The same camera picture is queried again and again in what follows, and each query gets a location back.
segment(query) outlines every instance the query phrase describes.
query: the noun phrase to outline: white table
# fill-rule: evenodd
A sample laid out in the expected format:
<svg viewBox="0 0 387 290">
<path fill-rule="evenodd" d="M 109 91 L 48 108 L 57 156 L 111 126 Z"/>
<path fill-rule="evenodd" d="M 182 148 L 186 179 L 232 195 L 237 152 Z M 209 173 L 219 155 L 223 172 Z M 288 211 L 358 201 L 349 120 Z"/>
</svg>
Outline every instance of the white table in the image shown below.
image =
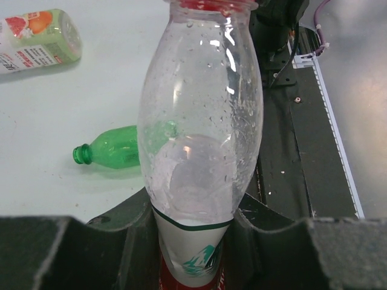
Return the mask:
<svg viewBox="0 0 387 290">
<path fill-rule="evenodd" d="M 59 8 L 77 25 L 75 66 L 0 75 L 0 215 L 81 221 L 143 187 L 139 168 L 80 166 L 72 150 L 136 124 L 143 80 L 168 20 L 162 0 L 0 0 L 0 18 Z"/>
</svg>

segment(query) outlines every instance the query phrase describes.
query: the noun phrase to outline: bottle with label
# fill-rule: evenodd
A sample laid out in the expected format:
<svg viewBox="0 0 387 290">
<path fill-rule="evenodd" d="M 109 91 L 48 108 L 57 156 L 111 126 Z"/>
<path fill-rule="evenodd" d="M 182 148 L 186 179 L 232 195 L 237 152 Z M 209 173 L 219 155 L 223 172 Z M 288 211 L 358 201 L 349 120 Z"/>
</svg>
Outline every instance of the bottle with label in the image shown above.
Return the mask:
<svg viewBox="0 0 387 290">
<path fill-rule="evenodd" d="M 0 20 L 0 74 L 72 63 L 80 59 L 77 28 L 62 10 L 52 9 Z"/>
<path fill-rule="evenodd" d="M 164 289 L 216 289 L 222 238 L 251 180 L 262 136 L 254 0 L 173 0 L 138 115 L 141 171 L 163 255 Z M 158 151 L 147 133 L 173 120 Z"/>
</svg>

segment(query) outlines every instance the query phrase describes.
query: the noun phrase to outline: purple cable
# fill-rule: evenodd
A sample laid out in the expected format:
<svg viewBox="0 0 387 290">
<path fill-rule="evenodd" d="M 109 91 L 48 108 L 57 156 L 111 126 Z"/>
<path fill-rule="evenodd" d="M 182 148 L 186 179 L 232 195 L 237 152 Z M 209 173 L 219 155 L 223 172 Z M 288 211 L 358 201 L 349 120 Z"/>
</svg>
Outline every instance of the purple cable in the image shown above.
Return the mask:
<svg viewBox="0 0 387 290">
<path fill-rule="evenodd" d="M 324 8 L 325 4 L 328 3 L 329 1 L 331 1 L 331 0 L 322 1 L 321 4 L 317 7 L 316 11 L 314 12 L 314 16 L 313 16 L 314 26 L 317 29 L 317 34 L 319 35 L 320 42 L 321 42 L 320 47 L 314 51 L 314 53 L 316 53 L 317 56 L 319 56 L 324 51 L 325 47 L 329 46 L 329 44 L 326 42 L 324 34 L 322 32 L 321 24 L 319 23 L 319 14 L 320 14 L 321 10 Z"/>
</svg>

